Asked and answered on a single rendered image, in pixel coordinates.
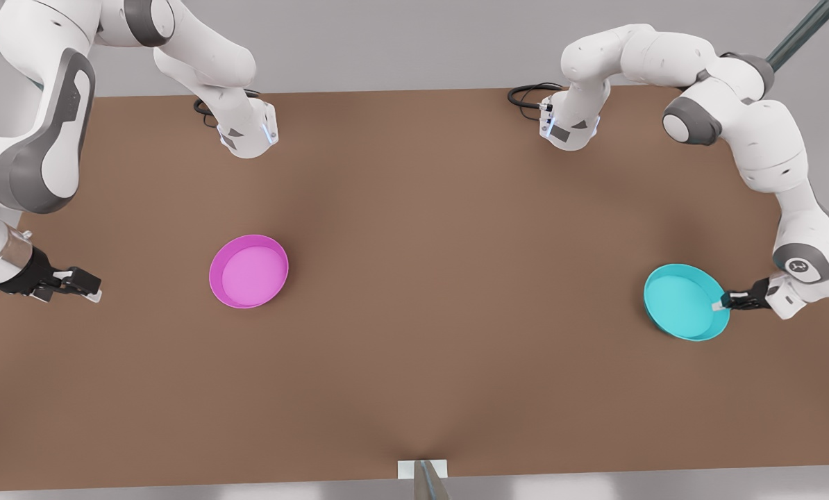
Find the pink plate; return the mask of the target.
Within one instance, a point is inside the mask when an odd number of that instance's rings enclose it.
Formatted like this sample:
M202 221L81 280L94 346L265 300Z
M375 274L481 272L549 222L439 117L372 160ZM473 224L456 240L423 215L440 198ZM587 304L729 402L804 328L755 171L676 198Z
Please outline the pink plate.
M215 254L208 273L212 294L233 309L269 303L290 272L285 248L273 238L246 235L228 241Z

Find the blue plate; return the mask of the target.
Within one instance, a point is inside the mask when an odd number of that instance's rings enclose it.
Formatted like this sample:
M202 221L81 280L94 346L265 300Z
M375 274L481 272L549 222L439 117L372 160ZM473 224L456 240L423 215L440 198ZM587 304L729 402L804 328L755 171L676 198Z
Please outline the blue plate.
M713 276L691 265L663 265L646 279L644 307L649 319L673 338L702 342L728 327L730 310L713 311L723 288Z

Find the white post foot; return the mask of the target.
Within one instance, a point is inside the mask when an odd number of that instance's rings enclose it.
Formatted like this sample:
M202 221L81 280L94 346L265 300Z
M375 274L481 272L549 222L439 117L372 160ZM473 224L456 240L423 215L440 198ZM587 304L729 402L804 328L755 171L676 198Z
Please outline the white post foot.
M446 459L408 460L396 463L396 477L399 480L414 480L417 474L427 476L430 470L435 473L435 478L445 480L449 477L449 463Z

